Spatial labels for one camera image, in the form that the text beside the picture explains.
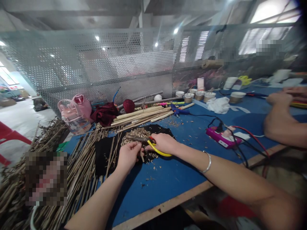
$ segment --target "silver bracelet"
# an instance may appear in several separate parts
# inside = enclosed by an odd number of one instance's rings
[[[205,171],[202,171],[202,173],[206,173],[206,172],[208,172],[208,170],[210,169],[210,167],[211,167],[211,156],[210,156],[210,154],[209,153],[207,153],[207,155],[208,155],[208,157],[209,157],[209,165],[208,165],[208,167],[207,167],[207,169],[205,170]]]

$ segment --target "blue workbench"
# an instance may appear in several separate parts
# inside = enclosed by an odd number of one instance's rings
[[[241,91],[248,92],[253,90],[268,95],[280,89],[251,86],[250,88]],[[223,92],[231,93],[232,91],[223,90]],[[243,102],[236,105],[248,109],[251,113],[247,114],[241,110],[229,110],[226,114],[215,114],[199,105],[194,105],[188,108],[188,110],[192,114],[218,116],[228,126],[241,126],[252,132],[254,135],[263,135],[263,120],[266,114],[270,111],[271,106],[264,99],[253,97],[245,97]],[[307,122],[307,110],[291,107],[290,111],[299,122]],[[205,134],[205,129],[212,119],[213,118],[206,116],[195,117],[191,115],[180,115],[179,118],[170,116],[162,121],[155,122],[154,124],[158,124],[164,128],[170,128],[173,135],[180,143],[184,143],[201,151],[205,150],[210,154],[225,158],[238,164],[242,163],[233,150],[225,149]],[[278,144],[266,137],[260,138],[260,141],[266,148],[271,148]],[[66,146],[65,151],[70,154],[77,142],[78,137],[73,137]],[[254,140],[251,139],[249,142],[261,149]],[[241,145],[241,149],[247,159],[258,154],[245,145]],[[117,226],[138,214],[189,191],[204,181],[206,181],[206,178],[201,173],[176,157],[167,159],[159,157],[158,159],[155,159],[153,163],[136,166],[131,171],[122,187],[110,215],[108,225],[113,227]]]

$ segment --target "red yarn ball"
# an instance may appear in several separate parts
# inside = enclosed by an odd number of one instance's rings
[[[124,109],[126,111],[126,113],[132,113],[134,111],[135,108],[135,104],[132,100],[125,100],[123,103]]]

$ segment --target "red chair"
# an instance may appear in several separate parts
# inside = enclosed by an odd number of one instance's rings
[[[20,140],[29,145],[32,144],[32,141],[0,122],[0,144],[9,140]],[[4,166],[8,166],[11,162],[0,154],[0,163],[2,163]]]

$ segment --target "person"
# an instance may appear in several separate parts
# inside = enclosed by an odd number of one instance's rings
[[[178,143],[167,134],[152,134],[156,148],[172,154],[203,172],[206,178],[234,199],[246,204],[267,229],[288,230],[300,227],[303,207],[290,194],[270,184],[252,171],[223,158],[209,155]],[[95,194],[64,226],[67,230],[105,229],[108,217],[141,143],[132,142],[120,149],[117,167]]]
[[[299,123],[289,110],[293,100],[307,102],[307,87],[284,88],[266,100],[272,110],[264,120],[265,136],[285,145],[307,148],[307,123]]]

